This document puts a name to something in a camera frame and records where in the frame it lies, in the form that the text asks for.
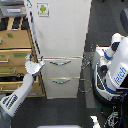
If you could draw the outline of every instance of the floor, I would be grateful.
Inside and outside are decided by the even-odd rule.
[[[128,1],[124,1],[92,0],[85,53],[94,51],[95,45],[109,46],[111,36],[116,32],[127,35],[120,22],[121,10],[128,7]],[[36,128],[44,125],[79,125],[82,128],[92,128],[91,115],[98,117],[103,128],[106,119],[101,114],[101,106],[92,89],[88,91],[91,85],[90,71],[90,67],[83,66],[79,86],[87,92],[82,93],[79,90],[76,99],[26,98],[12,118],[12,128]]]

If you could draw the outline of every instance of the blue logo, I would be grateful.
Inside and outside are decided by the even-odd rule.
[[[125,77],[125,74],[126,74],[126,69],[124,67],[120,67],[120,71],[119,73],[117,74],[117,77],[114,78],[115,82],[120,85],[123,78]]]

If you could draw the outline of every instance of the drawer handle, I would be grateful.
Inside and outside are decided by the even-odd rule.
[[[14,70],[14,72],[0,72],[0,75],[13,75],[15,73],[16,71]]]
[[[65,83],[67,83],[67,82],[69,82],[70,80],[66,80],[66,81],[56,81],[56,80],[53,80],[52,82],[55,82],[55,83],[57,83],[57,84],[65,84]]]
[[[68,64],[68,63],[70,63],[70,62],[71,62],[71,60],[66,61],[66,62],[64,62],[64,63],[56,63],[56,62],[53,62],[53,61],[51,61],[50,63],[61,66],[61,65]]]
[[[8,63],[9,59],[7,59],[6,61],[0,61],[0,63]]]
[[[2,87],[1,87],[1,89],[0,89],[1,92],[14,92],[14,91],[15,91],[15,90],[3,90],[4,87],[6,87],[6,86],[2,86]]]

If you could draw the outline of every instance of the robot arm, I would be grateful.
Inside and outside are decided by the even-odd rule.
[[[101,69],[109,69],[109,66],[112,62],[113,55],[115,54],[120,42],[124,39],[124,36],[119,33],[115,33],[111,39],[111,46],[107,50],[103,49],[104,56],[100,58],[100,67]]]
[[[10,96],[2,98],[0,106],[4,109],[4,111],[6,111],[6,113],[8,113],[8,115],[11,117],[15,115],[16,111],[31,91],[33,82],[33,76],[26,74],[24,76],[22,86],[15,90]]]
[[[20,105],[32,89],[34,77],[39,74],[42,67],[45,65],[42,58],[40,63],[34,63],[31,61],[31,57],[32,54],[26,56],[25,68],[28,74],[24,76],[22,86],[15,90],[11,95],[3,97],[0,102],[0,127],[9,127],[10,118],[14,117],[16,114]]]

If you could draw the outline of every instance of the sticker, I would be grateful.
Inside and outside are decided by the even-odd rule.
[[[26,9],[25,7],[20,8],[20,14],[26,14]]]
[[[13,69],[12,67],[9,67],[9,69]]]
[[[8,13],[20,13],[20,9],[7,9]]]
[[[13,53],[15,58],[25,58],[27,53]]]
[[[6,57],[5,55],[0,55],[1,57]]]
[[[49,5],[48,3],[37,3],[37,10],[39,16],[49,16]]]
[[[13,38],[12,33],[7,33],[7,35],[8,35],[8,38]]]

